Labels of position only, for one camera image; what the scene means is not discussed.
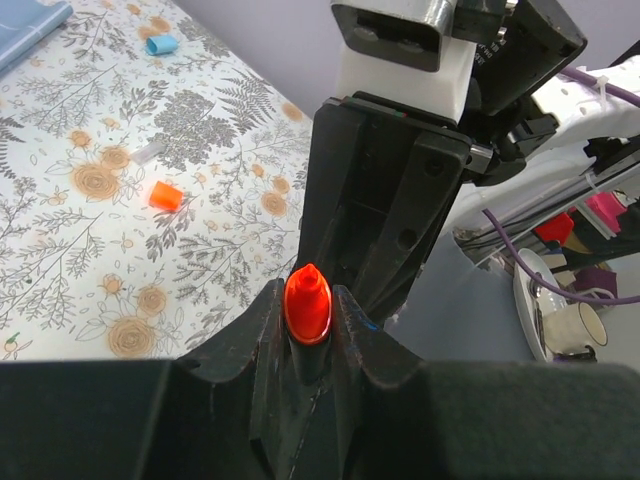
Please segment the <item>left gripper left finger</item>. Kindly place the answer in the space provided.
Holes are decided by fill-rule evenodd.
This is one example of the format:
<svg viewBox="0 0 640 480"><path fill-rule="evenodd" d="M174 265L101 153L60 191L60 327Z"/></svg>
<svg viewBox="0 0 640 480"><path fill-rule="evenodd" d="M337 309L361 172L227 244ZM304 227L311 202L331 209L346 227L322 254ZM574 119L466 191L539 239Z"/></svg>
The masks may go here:
<svg viewBox="0 0 640 480"><path fill-rule="evenodd" d="M266 479L252 439L259 358L279 328L283 284L169 360L7 362L5 479Z"/></svg>

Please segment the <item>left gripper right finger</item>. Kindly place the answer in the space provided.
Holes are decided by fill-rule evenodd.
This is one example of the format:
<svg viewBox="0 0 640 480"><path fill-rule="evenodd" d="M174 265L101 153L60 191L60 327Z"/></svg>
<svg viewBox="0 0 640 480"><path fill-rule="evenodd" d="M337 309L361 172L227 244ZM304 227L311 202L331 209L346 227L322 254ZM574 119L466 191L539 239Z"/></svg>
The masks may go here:
<svg viewBox="0 0 640 480"><path fill-rule="evenodd" d="M344 479L635 479L639 375L598 363L426 361L333 290Z"/></svg>

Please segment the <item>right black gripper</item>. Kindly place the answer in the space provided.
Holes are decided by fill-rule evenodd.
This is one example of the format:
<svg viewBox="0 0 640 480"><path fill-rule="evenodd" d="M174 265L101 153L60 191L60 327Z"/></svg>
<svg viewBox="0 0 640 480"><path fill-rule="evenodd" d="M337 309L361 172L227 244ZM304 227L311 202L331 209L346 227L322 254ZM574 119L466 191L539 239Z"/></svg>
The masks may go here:
<svg viewBox="0 0 640 480"><path fill-rule="evenodd" d="M404 302L461 185L471 139L443 117L363 92L314 116L298 265L320 267L340 208L385 216L352 295L375 323Z"/></svg>

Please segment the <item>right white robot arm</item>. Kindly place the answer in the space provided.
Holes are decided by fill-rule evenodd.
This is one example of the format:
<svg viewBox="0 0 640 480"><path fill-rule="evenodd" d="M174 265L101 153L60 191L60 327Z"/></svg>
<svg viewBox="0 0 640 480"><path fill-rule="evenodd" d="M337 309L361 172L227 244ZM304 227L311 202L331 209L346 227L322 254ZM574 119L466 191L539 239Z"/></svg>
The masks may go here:
<svg viewBox="0 0 640 480"><path fill-rule="evenodd" d="M580 72L556 1L334 1L336 93L316 112L297 265L383 323L438 236L482 204L568 175L552 154L637 138L635 80Z"/></svg>

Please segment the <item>black orange highlighter pen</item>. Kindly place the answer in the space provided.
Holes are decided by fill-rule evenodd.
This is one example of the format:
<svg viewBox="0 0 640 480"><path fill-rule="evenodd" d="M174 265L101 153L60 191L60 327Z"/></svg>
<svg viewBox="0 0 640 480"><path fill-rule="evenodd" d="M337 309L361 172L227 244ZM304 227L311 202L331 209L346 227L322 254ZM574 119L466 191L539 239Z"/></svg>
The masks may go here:
<svg viewBox="0 0 640 480"><path fill-rule="evenodd" d="M325 370L332 323L331 289L313 263L289 276L283 313L294 371L303 385L311 385Z"/></svg>

